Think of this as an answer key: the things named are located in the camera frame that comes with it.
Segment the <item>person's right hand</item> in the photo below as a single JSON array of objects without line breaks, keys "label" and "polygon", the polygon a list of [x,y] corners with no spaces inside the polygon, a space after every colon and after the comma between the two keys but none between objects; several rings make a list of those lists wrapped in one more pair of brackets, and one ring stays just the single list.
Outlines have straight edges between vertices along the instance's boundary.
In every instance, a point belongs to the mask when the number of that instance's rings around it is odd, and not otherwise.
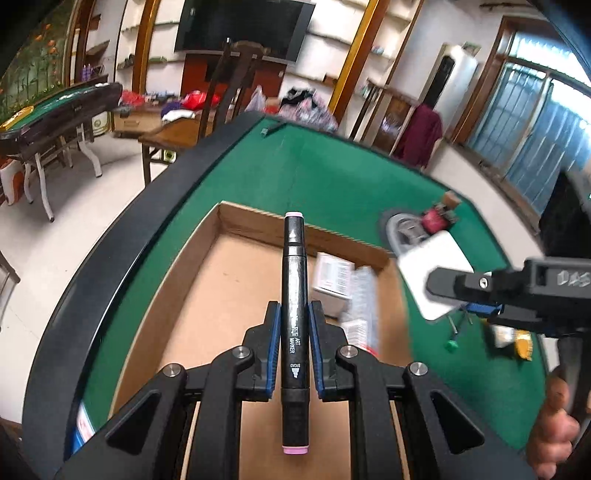
[{"label": "person's right hand", "polygon": [[579,423],[566,406],[570,400],[568,384],[556,368],[548,377],[546,396],[531,430],[526,459],[539,479],[552,479],[560,464],[572,452],[572,442],[580,432]]}]

